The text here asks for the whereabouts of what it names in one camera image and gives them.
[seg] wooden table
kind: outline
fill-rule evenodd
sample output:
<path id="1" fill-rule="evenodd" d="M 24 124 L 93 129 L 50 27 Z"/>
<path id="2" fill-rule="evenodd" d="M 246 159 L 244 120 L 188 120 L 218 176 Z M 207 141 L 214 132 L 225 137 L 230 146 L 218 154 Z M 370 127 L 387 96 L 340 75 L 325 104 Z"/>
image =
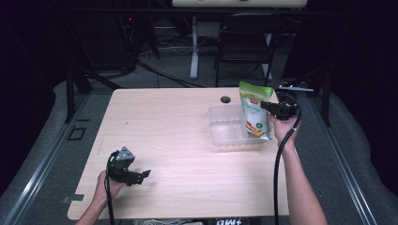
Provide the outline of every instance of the wooden table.
<path id="1" fill-rule="evenodd" d="M 275 139 L 215 146 L 207 110 L 240 103 L 238 88 L 119 89 L 110 100 L 72 202 L 70 219 L 90 204 L 98 174 L 115 150 L 136 156 L 130 171 L 151 174 L 141 186 L 124 187 L 114 199 L 115 218 L 223 218 L 273 215 Z M 279 210 L 287 215 L 283 162 Z M 105 209 L 99 218 L 108 218 Z"/>

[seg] green packaging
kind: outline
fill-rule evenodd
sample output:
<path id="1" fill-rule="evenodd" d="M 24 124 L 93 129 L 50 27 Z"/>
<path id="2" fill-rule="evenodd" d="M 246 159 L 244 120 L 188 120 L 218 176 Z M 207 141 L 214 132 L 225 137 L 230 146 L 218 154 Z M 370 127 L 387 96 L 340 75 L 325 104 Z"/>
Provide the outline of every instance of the green packaging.
<path id="1" fill-rule="evenodd" d="M 273 88 L 240 82 L 239 93 L 246 129 L 259 138 L 270 140 L 268 111 L 261 108 L 261 101 L 269 102 L 274 93 Z"/>

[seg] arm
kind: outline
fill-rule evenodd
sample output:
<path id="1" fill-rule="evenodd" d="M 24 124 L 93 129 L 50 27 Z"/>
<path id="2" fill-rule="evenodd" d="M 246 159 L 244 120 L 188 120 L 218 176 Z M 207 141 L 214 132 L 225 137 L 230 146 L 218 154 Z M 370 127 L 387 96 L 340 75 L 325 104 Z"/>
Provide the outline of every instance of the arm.
<path id="1" fill-rule="evenodd" d="M 99 174 L 99 179 L 97 181 L 97 186 L 96 186 L 96 191 L 94 193 L 93 201 L 85 210 L 82 217 L 80 217 L 79 221 L 77 221 L 76 224 L 79 225 L 94 224 L 97 221 L 97 218 L 100 216 L 102 210 L 106 208 L 106 206 L 108 205 L 106 190 L 104 186 L 105 177 L 106 177 L 105 171 Z M 119 193 L 120 189 L 125 186 L 125 184 L 117 183 L 112 179 L 110 179 L 109 182 L 111 185 L 111 196 L 112 198 L 114 198 Z"/>
<path id="2" fill-rule="evenodd" d="M 296 122 L 296 119 L 290 118 L 287 121 L 280 121 L 272 115 L 269 115 L 268 119 L 274 125 L 275 137 L 279 145 L 286 133 Z M 291 223 L 294 225 L 328 224 L 322 207 L 315 196 L 314 190 L 302 169 L 296 153 L 296 136 L 297 132 L 295 131 L 284 145 L 282 152 Z"/>

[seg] black cord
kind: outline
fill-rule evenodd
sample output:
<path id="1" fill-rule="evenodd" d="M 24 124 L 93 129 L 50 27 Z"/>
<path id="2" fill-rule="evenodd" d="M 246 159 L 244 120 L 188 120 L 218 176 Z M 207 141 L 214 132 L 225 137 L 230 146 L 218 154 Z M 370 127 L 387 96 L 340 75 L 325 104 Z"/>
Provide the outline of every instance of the black cord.
<path id="1" fill-rule="evenodd" d="M 202 85 L 199 85 L 199 84 L 196 84 L 196 83 L 192 83 L 192 82 L 186 82 L 186 81 L 181 80 L 181 79 L 179 79 L 177 77 L 174 77 L 174 76 L 172 76 L 170 74 L 166 74 L 164 72 L 161 72 L 161 71 L 159 71 L 159 70 L 157 70 L 157 69 L 155 69 L 155 68 L 153 68 L 153 67 L 151 67 L 151 66 L 149 66 L 149 65 L 147 65 L 147 64 L 145 64 L 143 62 L 141 62 L 140 60 L 138 60 L 137 65 L 142 67 L 142 68 L 144 68 L 144 69 L 147 69 L 150 72 L 155 73 L 158 76 L 167 78 L 167 79 L 169 79 L 169 80 L 171 80 L 171 81 L 173 81 L 175 83 L 178 83 L 178 84 L 180 84 L 180 85 L 182 85 L 184 87 L 189 87 L 189 85 L 196 86 L 196 87 L 204 87 Z"/>
<path id="2" fill-rule="evenodd" d="M 278 152 L 275 158 L 275 167 L 274 167 L 274 179 L 273 179 L 273 199 L 274 199 L 274 217 L 275 217 L 275 225 L 279 225 L 279 212 L 278 212 L 278 173 L 279 173 L 279 163 L 281 160 L 282 151 L 284 149 L 284 145 L 286 144 L 287 140 L 289 140 L 290 136 L 292 136 L 293 132 L 296 131 L 297 127 L 299 126 L 299 122 L 301 121 L 301 107 L 297 103 L 297 101 L 286 94 L 282 94 L 284 97 L 288 97 L 295 102 L 298 106 L 298 115 L 295 124 L 292 128 L 287 132 L 286 136 L 284 136 L 281 144 L 279 145 Z"/>
<path id="3" fill-rule="evenodd" d="M 109 167 L 111 163 L 111 158 L 115 157 L 117 152 L 113 152 L 106 163 L 106 177 L 104 180 L 104 186 L 106 190 L 106 198 L 108 200 L 108 210 L 109 210 L 109 219 L 111 220 L 111 224 L 115 225 L 115 217 L 114 217 L 114 207 L 112 205 L 112 195 L 111 195 L 111 184 L 109 181 Z"/>

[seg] dark background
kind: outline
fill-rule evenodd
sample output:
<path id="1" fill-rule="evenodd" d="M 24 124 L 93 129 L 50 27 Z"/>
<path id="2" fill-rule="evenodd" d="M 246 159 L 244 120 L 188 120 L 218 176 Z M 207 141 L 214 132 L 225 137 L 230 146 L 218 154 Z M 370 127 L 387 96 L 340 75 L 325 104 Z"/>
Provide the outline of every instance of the dark background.
<path id="1" fill-rule="evenodd" d="M 98 2 L 102 7 L 107 3 Z M 53 88 L 65 80 L 71 65 L 122 68 L 128 59 L 115 21 L 102 23 L 104 32 L 110 34 L 106 39 L 95 40 L 94 34 L 79 43 L 74 29 L 83 32 L 85 24 L 98 21 L 81 19 L 80 25 L 66 27 L 39 6 L 40 1 L 28 0 L 3 1 L 0 6 L 1 194 L 39 135 L 54 105 Z M 398 98 L 397 4 L 392 0 L 309 0 L 308 9 L 345 10 L 347 15 L 343 22 L 303 20 L 283 75 L 300 76 L 320 67 L 330 50 L 335 50 L 336 34 L 343 39 L 343 50 L 336 54 L 330 68 L 331 89 L 364 130 L 382 182 L 398 195 L 394 177 L 398 172 L 394 105 Z M 103 41 L 104 48 L 115 51 L 101 54 L 106 51 L 90 49 L 91 41 Z"/>

